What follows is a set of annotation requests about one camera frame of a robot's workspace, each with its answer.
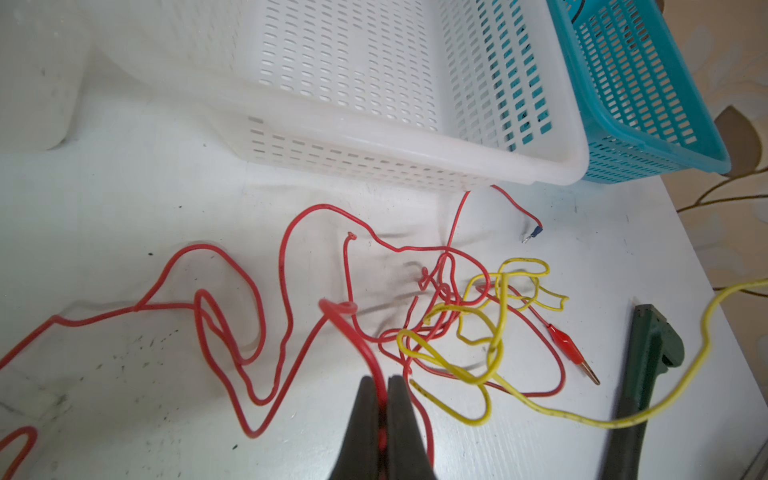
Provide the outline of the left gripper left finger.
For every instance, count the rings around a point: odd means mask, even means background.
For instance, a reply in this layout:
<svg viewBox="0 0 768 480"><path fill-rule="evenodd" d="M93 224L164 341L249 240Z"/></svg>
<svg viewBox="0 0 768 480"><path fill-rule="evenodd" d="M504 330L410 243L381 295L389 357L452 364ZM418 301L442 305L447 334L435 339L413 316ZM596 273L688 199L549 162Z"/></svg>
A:
<svg viewBox="0 0 768 480"><path fill-rule="evenodd" d="M372 377L361 379L331 480L379 479L383 409Z"/></svg>

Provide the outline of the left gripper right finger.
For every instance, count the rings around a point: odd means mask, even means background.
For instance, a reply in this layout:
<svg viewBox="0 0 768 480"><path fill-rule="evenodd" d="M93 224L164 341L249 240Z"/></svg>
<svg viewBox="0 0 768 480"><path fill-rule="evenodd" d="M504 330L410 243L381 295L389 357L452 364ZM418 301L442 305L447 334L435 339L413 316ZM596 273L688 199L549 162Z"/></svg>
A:
<svg viewBox="0 0 768 480"><path fill-rule="evenodd" d="M435 480L422 442L405 379L388 380L386 411L386 478L389 480Z"/></svg>

